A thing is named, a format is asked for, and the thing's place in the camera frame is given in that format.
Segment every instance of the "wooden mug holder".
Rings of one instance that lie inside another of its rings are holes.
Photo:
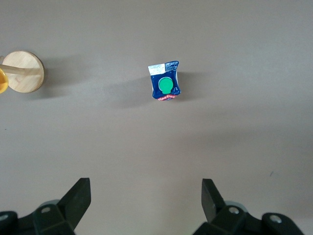
[[[0,75],[3,77],[3,89],[8,86],[20,93],[30,93],[37,90],[44,81],[44,66],[38,57],[27,51],[14,51],[8,54],[0,64]]]

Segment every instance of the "silver bolt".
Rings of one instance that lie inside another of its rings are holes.
[[[230,207],[229,208],[229,212],[230,213],[233,213],[233,214],[239,214],[239,210],[235,207]]]
[[[2,216],[0,216],[0,221],[3,221],[5,219],[7,219],[9,216],[7,214],[4,214]]]
[[[45,207],[41,210],[41,213],[46,213],[46,212],[49,212],[51,209],[50,207]]]
[[[282,219],[276,216],[275,214],[272,214],[269,218],[271,219],[271,221],[277,224],[280,224],[281,222],[283,222]]]

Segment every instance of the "yellow cup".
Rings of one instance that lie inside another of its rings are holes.
[[[5,92],[9,86],[9,79],[6,74],[0,69],[0,94]]]

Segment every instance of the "candy wrapper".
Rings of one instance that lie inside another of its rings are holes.
[[[169,100],[180,94],[177,80],[178,61],[148,66],[152,81],[152,97]]]

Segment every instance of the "green circle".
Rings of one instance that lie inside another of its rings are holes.
[[[163,77],[159,80],[158,87],[163,94],[170,94],[174,84],[170,77]]]

